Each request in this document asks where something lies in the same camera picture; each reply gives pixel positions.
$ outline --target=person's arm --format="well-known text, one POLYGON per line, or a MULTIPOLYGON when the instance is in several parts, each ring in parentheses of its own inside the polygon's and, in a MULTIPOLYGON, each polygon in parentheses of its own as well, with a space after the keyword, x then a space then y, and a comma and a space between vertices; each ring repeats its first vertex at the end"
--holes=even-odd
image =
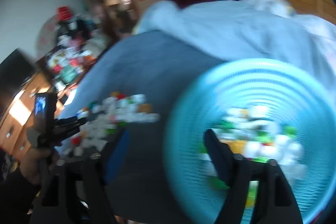
POLYGON ((30 149, 19 168, 0 184, 0 216, 4 223, 26 224, 30 206, 40 189, 38 162, 50 155, 49 149, 30 149))

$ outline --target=clothing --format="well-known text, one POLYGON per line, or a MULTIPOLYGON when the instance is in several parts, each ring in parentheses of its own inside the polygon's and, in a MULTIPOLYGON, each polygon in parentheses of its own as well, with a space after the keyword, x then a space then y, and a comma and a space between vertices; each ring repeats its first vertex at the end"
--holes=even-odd
POLYGON ((28 211, 39 191, 39 186, 32 185, 17 168, 0 184, 1 222, 6 224, 28 224, 28 211))

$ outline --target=hand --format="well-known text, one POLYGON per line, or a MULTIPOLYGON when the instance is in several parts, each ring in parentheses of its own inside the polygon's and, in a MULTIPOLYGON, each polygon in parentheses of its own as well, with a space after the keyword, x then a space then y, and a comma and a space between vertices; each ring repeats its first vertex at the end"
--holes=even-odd
POLYGON ((33 185, 39 185, 39 160, 47 158, 50 154, 51 150, 47 148, 29 149, 20 165, 20 171, 23 177, 26 178, 26 180, 28 180, 33 185))

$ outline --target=device screen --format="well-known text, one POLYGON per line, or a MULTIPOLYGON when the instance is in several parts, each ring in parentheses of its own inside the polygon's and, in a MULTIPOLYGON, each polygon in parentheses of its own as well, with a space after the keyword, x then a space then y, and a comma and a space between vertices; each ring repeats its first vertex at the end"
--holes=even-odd
POLYGON ((46 130, 46 98, 36 97, 35 98, 35 117, 34 125, 40 133, 45 133, 46 130))

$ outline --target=white wall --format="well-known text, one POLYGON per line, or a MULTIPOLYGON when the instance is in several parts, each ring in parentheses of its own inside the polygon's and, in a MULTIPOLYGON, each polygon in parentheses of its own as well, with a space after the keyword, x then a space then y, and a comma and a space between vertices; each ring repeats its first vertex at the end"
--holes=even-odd
POLYGON ((67 5, 84 12, 82 0, 0 0, 0 63, 18 47, 36 59, 40 28, 57 7, 67 5))

